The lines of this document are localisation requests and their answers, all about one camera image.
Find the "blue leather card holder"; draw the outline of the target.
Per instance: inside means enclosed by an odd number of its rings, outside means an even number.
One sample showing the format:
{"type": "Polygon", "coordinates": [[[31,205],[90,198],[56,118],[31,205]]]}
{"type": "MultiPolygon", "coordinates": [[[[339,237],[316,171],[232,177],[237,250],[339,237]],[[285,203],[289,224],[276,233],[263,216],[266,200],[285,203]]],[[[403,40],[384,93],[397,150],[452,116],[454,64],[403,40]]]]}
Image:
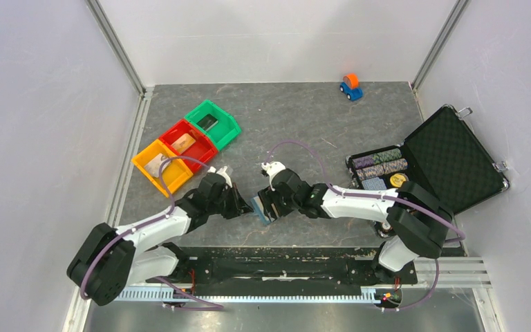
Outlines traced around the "blue leather card holder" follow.
{"type": "Polygon", "coordinates": [[[251,199],[254,213],[258,216],[260,222],[264,225],[270,225],[274,220],[266,212],[261,199],[258,196],[254,196],[251,199]]]}

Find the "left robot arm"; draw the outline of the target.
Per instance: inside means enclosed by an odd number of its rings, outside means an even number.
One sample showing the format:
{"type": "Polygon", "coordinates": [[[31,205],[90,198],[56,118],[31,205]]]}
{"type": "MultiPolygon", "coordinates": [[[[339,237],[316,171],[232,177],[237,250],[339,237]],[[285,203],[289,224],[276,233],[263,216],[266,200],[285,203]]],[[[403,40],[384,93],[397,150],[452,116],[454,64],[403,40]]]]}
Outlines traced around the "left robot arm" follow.
{"type": "Polygon", "coordinates": [[[96,225],[66,275],[83,298],[99,306],[112,302],[127,286],[154,277],[181,282],[189,274],[189,262],[166,241],[205,225],[210,216],[234,219],[253,211],[226,173],[209,172],[198,187],[155,215],[118,228],[96,225]]]}

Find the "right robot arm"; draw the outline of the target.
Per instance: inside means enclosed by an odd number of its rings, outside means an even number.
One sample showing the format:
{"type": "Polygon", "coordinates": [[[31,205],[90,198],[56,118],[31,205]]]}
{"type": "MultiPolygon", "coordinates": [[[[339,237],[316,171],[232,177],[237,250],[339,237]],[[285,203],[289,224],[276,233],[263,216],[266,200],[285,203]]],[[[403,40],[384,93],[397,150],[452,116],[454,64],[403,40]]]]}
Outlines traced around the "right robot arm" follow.
{"type": "Polygon", "coordinates": [[[371,264],[380,282],[391,281],[419,257],[437,259],[442,254],[451,212],[414,182],[368,191],[327,183],[310,185],[291,169],[268,173],[268,178],[269,186],[252,199],[266,225],[298,212],[311,219],[364,219],[391,229],[393,236],[380,246],[371,264]]]}

